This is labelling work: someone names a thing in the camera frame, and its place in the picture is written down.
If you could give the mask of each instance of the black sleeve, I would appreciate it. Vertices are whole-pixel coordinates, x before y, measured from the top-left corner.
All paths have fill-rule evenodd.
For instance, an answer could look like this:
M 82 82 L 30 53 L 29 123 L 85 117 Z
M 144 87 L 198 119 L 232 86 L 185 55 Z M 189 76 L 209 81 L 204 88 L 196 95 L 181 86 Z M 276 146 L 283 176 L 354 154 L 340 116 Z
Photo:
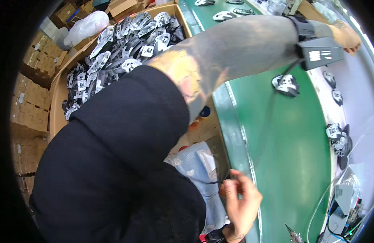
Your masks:
M 115 241 L 145 201 L 144 178 L 167 165 L 187 131 L 187 105 L 168 77 L 139 66 L 71 117 L 36 172 L 30 204 L 38 227 L 49 242 Z

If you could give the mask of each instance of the white plastic bag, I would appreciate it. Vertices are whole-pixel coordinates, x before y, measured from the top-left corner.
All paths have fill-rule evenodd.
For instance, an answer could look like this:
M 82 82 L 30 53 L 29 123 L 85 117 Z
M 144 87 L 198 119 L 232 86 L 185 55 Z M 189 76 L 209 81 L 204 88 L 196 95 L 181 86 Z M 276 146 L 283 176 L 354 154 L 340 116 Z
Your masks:
M 95 35 L 109 26 L 109 17 L 103 11 L 95 11 L 84 19 L 78 20 L 64 39 L 64 45 L 76 46 L 82 40 Z

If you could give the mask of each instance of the floor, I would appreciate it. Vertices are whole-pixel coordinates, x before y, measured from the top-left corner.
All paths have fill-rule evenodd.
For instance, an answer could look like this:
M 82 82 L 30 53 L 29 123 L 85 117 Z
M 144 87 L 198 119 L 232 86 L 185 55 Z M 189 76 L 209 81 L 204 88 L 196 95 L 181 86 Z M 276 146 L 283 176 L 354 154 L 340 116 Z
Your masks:
M 228 155 L 223 143 L 222 132 L 213 99 L 210 98 L 206 105 L 210 108 L 210 115 L 201 119 L 196 126 L 189 126 L 187 133 L 179 139 L 175 147 L 171 149 L 169 155 L 177 153 L 183 146 L 190 146 L 194 143 L 205 141 L 215 158 L 218 179 L 223 180 L 228 175 L 230 169 Z

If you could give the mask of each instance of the black shirt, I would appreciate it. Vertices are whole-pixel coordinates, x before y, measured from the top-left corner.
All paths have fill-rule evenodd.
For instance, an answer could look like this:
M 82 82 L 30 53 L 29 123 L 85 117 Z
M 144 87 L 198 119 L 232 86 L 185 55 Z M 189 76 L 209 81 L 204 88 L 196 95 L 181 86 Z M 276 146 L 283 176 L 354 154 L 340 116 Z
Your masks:
M 183 96 L 139 66 L 71 115 L 39 163 L 30 204 L 49 242 L 200 242 L 198 189 L 164 163 L 186 131 Z

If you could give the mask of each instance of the open cardboard box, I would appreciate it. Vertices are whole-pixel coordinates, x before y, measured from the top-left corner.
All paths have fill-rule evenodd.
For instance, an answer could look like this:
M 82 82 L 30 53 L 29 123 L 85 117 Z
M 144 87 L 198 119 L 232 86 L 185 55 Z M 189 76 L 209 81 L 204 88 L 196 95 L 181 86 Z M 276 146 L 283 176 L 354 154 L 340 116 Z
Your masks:
M 167 12 L 170 15 L 175 15 L 178 19 L 180 25 L 184 29 L 184 34 L 186 38 L 192 36 L 190 29 L 188 28 L 187 22 L 177 4 L 170 4 L 165 6 L 158 6 L 154 8 L 147 9 L 142 12 L 148 12 L 153 18 L 158 13 Z M 52 103 L 50 108 L 50 139 L 52 139 L 66 124 L 68 121 L 65 119 L 63 109 L 61 104 L 67 99 L 68 89 L 67 89 L 67 75 L 71 68 L 77 66 L 78 61 L 82 61 L 86 56 L 90 55 L 92 50 L 96 47 L 97 38 L 93 39 L 90 43 L 84 46 L 80 51 L 78 51 L 58 72 L 52 82 L 50 89 L 50 94 L 52 95 Z

